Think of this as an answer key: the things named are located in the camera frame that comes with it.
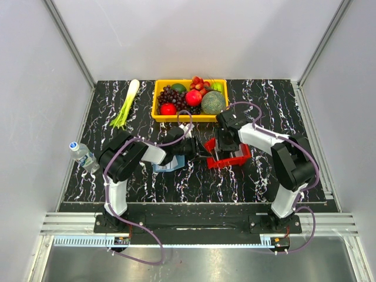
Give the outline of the red plastic card tray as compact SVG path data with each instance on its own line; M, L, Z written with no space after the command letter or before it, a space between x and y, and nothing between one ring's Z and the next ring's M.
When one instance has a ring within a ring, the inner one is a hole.
M212 158L208 158L207 167L209 169L222 169L228 166L242 166L251 158L250 149L246 144L241 143L239 149L242 148L246 153L245 157L232 158L231 151L220 151L216 147L216 139L211 138L204 144L205 148L213 153Z

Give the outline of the blue leather card holder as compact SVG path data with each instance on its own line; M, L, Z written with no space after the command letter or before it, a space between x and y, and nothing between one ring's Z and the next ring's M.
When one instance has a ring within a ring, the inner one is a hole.
M185 166L185 156L175 155L171 162L164 166L152 164L154 173L173 172Z

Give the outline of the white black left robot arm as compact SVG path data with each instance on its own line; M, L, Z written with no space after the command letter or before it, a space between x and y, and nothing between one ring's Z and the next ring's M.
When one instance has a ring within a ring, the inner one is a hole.
M186 160L206 159L211 154L191 134L193 125L172 127L160 143L120 132L102 150L99 165L105 179L107 225L115 232L127 226L127 181L141 162L151 163L154 172L172 172L182 168Z

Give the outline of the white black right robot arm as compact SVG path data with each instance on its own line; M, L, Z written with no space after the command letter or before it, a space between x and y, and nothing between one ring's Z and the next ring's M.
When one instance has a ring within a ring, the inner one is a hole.
M283 231L288 226L288 217L295 211L298 195L315 186L319 178L309 142L303 136L279 134L255 122L241 120L230 109L219 113L216 120L214 148L209 149L214 157L230 156L241 145L255 147L272 157L279 188L267 225L276 233Z

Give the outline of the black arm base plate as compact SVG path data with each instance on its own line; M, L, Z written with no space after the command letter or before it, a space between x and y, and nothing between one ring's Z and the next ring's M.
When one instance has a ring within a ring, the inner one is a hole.
M156 230L234 230L251 234L301 234L298 216L285 226L272 229L267 225L267 216L258 214L135 214L129 221Z

